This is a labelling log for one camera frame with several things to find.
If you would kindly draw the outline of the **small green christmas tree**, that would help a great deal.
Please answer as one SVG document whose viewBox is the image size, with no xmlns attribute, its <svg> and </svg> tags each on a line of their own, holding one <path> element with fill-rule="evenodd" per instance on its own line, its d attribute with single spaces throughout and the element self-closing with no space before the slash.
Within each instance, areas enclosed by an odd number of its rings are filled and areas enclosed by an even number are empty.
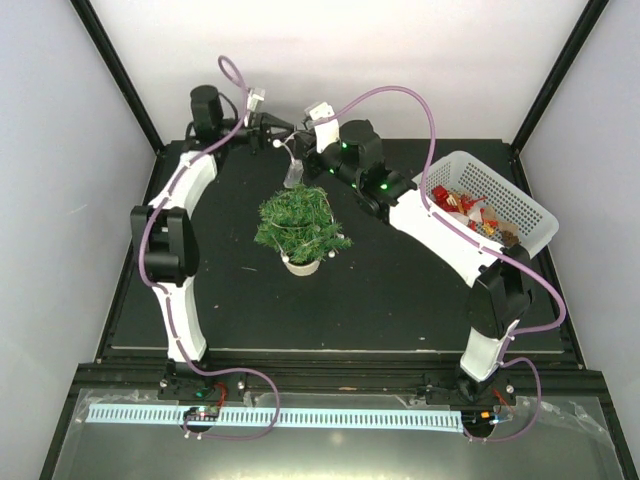
<svg viewBox="0 0 640 480">
<path fill-rule="evenodd" d="M 314 274 L 322 261 L 353 245 L 321 187 L 280 190 L 261 203 L 258 213 L 254 241 L 278 253 L 295 276 Z"/>
</svg>

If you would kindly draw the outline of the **red gift box ornament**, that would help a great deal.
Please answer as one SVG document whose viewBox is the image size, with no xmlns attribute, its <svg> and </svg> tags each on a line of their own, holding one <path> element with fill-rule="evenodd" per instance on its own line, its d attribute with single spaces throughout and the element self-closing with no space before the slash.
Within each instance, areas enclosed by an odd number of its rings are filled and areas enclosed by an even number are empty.
<svg viewBox="0 0 640 480">
<path fill-rule="evenodd" d="M 445 209 L 450 206 L 448 202 L 449 192 L 442 185 L 437 185 L 435 188 L 432 189 L 431 193 L 433 195 L 435 203 L 440 208 Z"/>
</svg>

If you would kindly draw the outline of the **white perforated plastic basket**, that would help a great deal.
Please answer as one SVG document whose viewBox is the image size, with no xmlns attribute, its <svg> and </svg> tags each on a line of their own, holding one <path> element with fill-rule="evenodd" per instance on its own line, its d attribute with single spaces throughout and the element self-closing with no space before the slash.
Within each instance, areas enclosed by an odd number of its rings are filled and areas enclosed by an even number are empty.
<svg viewBox="0 0 640 480">
<path fill-rule="evenodd" d="M 553 214 L 524 191 L 468 152 L 454 151 L 435 161 L 428 170 L 426 193 L 441 185 L 476 200 L 485 197 L 501 221 L 518 227 L 520 244 L 535 257 L 559 229 Z"/>
</svg>

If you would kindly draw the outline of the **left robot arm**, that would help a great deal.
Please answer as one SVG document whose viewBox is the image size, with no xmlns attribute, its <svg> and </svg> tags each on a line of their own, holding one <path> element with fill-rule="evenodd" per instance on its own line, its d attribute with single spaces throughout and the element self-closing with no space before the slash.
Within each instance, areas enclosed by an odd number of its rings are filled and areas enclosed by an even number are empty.
<svg viewBox="0 0 640 480">
<path fill-rule="evenodd" d="M 232 118 L 224 116 L 223 98 L 211 85 L 191 91 L 189 130 L 194 135 L 185 140 L 165 186 L 130 214 L 139 275 L 160 305 L 167 356 L 175 363 L 199 362 L 207 350 L 194 293 L 200 263 L 191 222 L 195 207 L 218 176 L 231 146 L 264 148 L 294 131 L 293 124 L 260 111 L 265 100 L 261 88 L 247 90 L 246 107 Z"/>
</svg>

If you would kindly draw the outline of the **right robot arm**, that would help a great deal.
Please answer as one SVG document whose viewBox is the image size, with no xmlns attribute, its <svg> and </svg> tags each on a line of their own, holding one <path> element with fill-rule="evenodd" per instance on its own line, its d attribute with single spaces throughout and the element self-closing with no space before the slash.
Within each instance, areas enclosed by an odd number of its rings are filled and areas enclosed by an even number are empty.
<svg viewBox="0 0 640 480">
<path fill-rule="evenodd" d="M 368 120 L 301 131 L 294 150 L 306 175 L 327 172 L 349 185 L 365 212 L 417 240 L 469 286 L 470 333 L 454 388 L 461 400 L 479 402 L 533 301 L 528 250 L 501 246 L 464 226 L 426 193 L 425 175 L 414 181 L 387 168 L 382 140 Z"/>
</svg>

